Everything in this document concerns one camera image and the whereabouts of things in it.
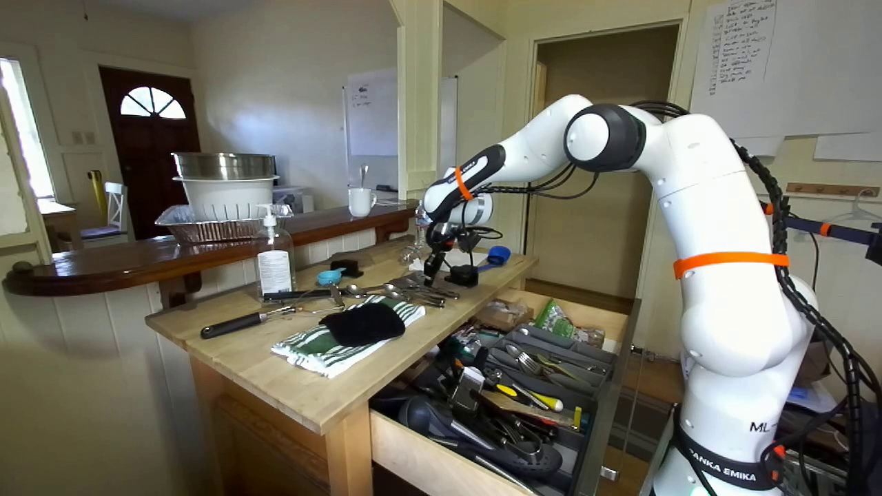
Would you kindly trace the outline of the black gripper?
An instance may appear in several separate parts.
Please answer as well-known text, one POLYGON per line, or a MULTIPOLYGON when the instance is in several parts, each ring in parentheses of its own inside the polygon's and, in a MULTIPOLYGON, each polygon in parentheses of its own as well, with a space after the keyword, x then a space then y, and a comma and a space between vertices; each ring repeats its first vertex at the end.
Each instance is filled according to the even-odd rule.
POLYGON ((443 280, 450 280, 453 265, 447 254, 453 247, 461 247, 465 254, 473 250, 473 244, 479 243, 478 219, 468 217, 462 206, 457 206, 450 219, 432 219, 427 225, 424 243, 429 244, 429 254, 424 255, 424 269, 421 269, 424 285, 432 285, 438 269, 443 272, 443 280))

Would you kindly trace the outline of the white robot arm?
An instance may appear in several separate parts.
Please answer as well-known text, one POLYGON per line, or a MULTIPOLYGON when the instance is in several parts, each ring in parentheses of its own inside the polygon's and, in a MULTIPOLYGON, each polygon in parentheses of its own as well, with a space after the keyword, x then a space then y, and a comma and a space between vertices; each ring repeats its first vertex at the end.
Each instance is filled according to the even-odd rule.
POLYGON ((788 255, 724 130, 701 112, 658 120, 631 104, 569 93, 515 134, 447 170, 421 194, 442 225, 493 185, 546 178, 566 166, 648 177, 679 250, 687 387, 653 496, 779 496, 775 433, 810 343, 778 272, 788 255))

